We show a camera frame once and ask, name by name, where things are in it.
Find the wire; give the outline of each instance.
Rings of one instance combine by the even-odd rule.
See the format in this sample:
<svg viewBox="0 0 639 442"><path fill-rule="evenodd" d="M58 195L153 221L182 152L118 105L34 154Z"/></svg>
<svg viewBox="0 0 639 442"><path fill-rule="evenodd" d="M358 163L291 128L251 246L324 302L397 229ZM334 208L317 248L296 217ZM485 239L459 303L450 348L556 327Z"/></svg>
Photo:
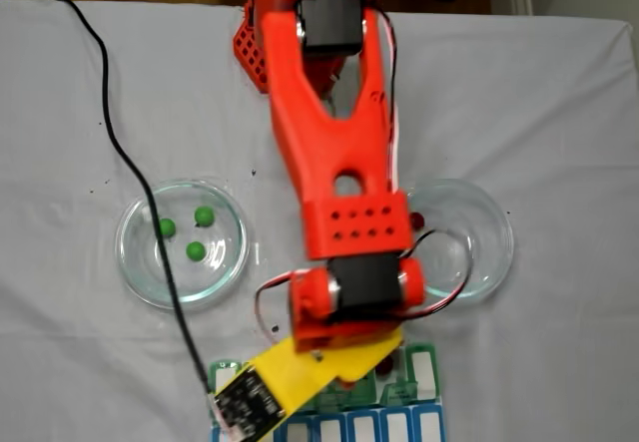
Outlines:
<svg viewBox="0 0 639 442"><path fill-rule="evenodd" d="M102 54L102 112L104 114L104 123L105 123L105 127L107 128L107 133L109 134L109 140L111 141L111 144L113 145L118 155L120 155L120 158L122 158L122 160L131 170L131 172L138 179L138 182L140 183L140 186L142 186L142 189L144 190L144 193L146 195L146 198L149 204L149 210L151 212L153 230L155 232L156 239L158 241L160 258L162 259L162 266L164 269L165 276L167 278L167 286L169 287L169 293L171 295L171 301L173 303L176 319L178 321L178 325L180 326L180 330L182 332L182 336L187 345L187 348L189 349L189 354L191 355L191 358L193 359L193 364L195 366L198 377L200 378L200 381L202 382L205 393L209 395L212 392L209 387L209 377L207 376L207 371L205 369L204 363L202 362L202 358L200 357L200 354L198 352L198 348L196 347L193 337L191 336L191 332L189 331L189 326L187 325L187 320L182 310L182 305L180 304L178 289L176 288L176 284L173 279L173 273L171 271L171 265L169 263L169 256L167 255L167 248L164 244L164 239L162 238L162 232L160 230L160 218L158 217L158 207L156 205L156 200L153 196L153 191L151 190L149 183L147 183L147 180L142 175L138 167L133 163L131 158L129 158L129 156L124 151L122 146L120 146L120 143L118 142L118 139L116 138L116 135L113 131L113 125L111 123L111 115L109 112L109 56L107 54L107 48L104 44L104 41L102 41L102 38L100 38L98 33L96 33L96 31L93 29L93 27L89 24L89 22L85 18L82 11L80 11L80 8L78 8L78 6L73 1L71 0L57 0L57 1L66 3L73 9L73 11L75 11L76 15L78 15L78 18L80 18L80 21L82 22L84 27L91 34L93 39L96 40L96 42L98 43L98 46L100 47L100 52ZM213 406L212 408L214 409L214 412L216 412L217 407L216 407L215 399L213 397L208 397L208 398L210 402L212 403L212 406Z"/></svg>
<svg viewBox="0 0 639 442"><path fill-rule="evenodd" d="M397 72L397 40L390 17L378 6L374 7L381 15L388 49L390 51L390 131L388 134L388 175L390 188L395 192L399 188L397 174L397 153L399 146L399 116L395 101L395 75Z"/></svg>
<svg viewBox="0 0 639 442"><path fill-rule="evenodd" d="M444 229L430 229L427 232L425 232L424 234L422 234L417 241L415 242L415 244L412 245L412 248L409 249L407 252L405 252L404 254L402 254L400 256L400 258L406 258L406 257L410 257L415 250L417 249L417 247L430 235L432 234L438 234L438 233L443 233L446 234L450 237L453 237L454 239L456 239L457 241L464 241L465 243L463 244L464 247L464 251L466 253L466 272L465 275L463 277L463 279L461 280L461 282L457 285L457 287L444 299L431 304L427 307L425 307L424 309L421 310L416 310L414 312L405 312L404 314L400 314L400 320L414 320L414 319L420 319L422 317L427 317L429 315L435 314L436 312L440 312L442 309L448 307L449 305L452 304L452 302L454 300L456 300L459 295L463 292L463 290L466 288L466 285L468 284L468 282L470 281L470 277L472 276L472 271L474 269L474 257L472 255L472 242L470 240L469 237L462 237L461 235L455 233L452 230L444 230Z"/></svg>
<svg viewBox="0 0 639 442"><path fill-rule="evenodd" d="M395 75L397 73L397 38L395 35L395 28L392 26L392 21L388 14L379 6L374 7L375 10L381 15L386 25L390 29L390 39L392 42L392 58L390 63L390 120L394 121L395 116Z"/></svg>
<svg viewBox="0 0 639 442"><path fill-rule="evenodd" d="M254 298L254 311L256 314L256 320L258 322L258 326L260 327L260 330L262 331L264 336L269 340L271 344L277 344L278 340L273 337L273 335L271 334L271 332L267 328L267 325L264 322L264 318L262 317L262 312L260 311L260 295L262 294L263 291L267 289L271 289L273 287L277 287L286 282L289 282L294 277L294 275L296 275L297 272L299 271L292 270L292 271L280 274L274 277L273 279L267 280L264 284L258 287L258 290L256 290L256 294Z"/></svg>

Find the table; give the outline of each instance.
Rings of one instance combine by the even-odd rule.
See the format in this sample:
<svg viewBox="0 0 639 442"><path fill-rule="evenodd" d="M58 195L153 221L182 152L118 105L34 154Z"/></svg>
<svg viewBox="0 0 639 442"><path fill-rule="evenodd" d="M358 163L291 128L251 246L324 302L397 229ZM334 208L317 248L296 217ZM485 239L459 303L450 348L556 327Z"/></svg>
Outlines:
<svg viewBox="0 0 639 442"><path fill-rule="evenodd" d="M234 61L239 8L82 3L112 60L115 130L152 182L215 177L254 245L245 280L190 316L207 361L266 347L252 293L304 267L267 100ZM634 437L639 96L614 21L393 15L400 182L463 178L517 241L485 303L409 324L434 341L451 441ZM51 1L0 2L3 440L202 441L208 415L169 313L122 283L114 231L141 193L101 124L101 61ZM285 296L265 297L286 325Z"/></svg>

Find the glass bowl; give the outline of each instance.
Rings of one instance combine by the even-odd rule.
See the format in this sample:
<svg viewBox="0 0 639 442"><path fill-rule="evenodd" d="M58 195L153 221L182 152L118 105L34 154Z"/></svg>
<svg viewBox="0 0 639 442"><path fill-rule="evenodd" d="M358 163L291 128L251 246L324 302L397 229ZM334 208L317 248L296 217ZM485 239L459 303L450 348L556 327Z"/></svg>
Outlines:
<svg viewBox="0 0 639 442"><path fill-rule="evenodd" d="M408 205L424 217L424 230L442 231L425 238L414 253L428 294L443 298L459 285L468 248L473 269L458 300L481 299L505 279L514 255L512 227L484 190L461 180L435 180L409 190Z"/></svg>
<svg viewBox="0 0 639 442"><path fill-rule="evenodd" d="M174 180L153 189L160 219L169 218L176 233L164 239L183 308L200 307L224 295L240 277L249 255L247 226L242 210L222 188L206 181ZM196 226L195 210L213 209L215 221ZM206 255L188 258L186 247L201 242ZM125 211L116 232L116 259L127 284L140 298L172 309L158 242L146 198Z"/></svg>

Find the green bead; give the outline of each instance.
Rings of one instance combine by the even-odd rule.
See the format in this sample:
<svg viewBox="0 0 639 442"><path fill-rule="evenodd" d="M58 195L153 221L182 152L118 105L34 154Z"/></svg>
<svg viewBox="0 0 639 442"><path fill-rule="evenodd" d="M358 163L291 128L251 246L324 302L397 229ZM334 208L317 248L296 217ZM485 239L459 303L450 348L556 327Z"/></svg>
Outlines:
<svg viewBox="0 0 639 442"><path fill-rule="evenodd" d="M194 240L187 245L187 256L190 260L199 262L207 255L207 250L201 242Z"/></svg>
<svg viewBox="0 0 639 442"><path fill-rule="evenodd" d="M201 227L209 227L216 220L213 208L200 206L196 209L196 224Z"/></svg>
<svg viewBox="0 0 639 442"><path fill-rule="evenodd" d="M160 220L160 232L164 237L172 237L176 233L176 224L172 220L164 218Z"/></svg>

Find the red robotic arm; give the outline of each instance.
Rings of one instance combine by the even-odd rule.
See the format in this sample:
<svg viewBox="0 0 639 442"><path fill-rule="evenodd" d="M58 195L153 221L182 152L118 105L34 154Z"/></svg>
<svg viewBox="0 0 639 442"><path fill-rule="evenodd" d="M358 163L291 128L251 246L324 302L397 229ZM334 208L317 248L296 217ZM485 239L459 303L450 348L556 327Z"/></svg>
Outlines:
<svg viewBox="0 0 639 442"><path fill-rule="evenodd" d="M418 263L399 257L411 246L411 231L406 196L391 184L392 121L369 1L250 1L234 38L236 56L271 97L308 257L326 260L326 267L300 272L290 283L299 351L375 338L398 325L384 314L423 303ZM360 93L349 118L333 118L320 97L354 53ZM355 179L360 194L336 194L341 176Z"/></svg>

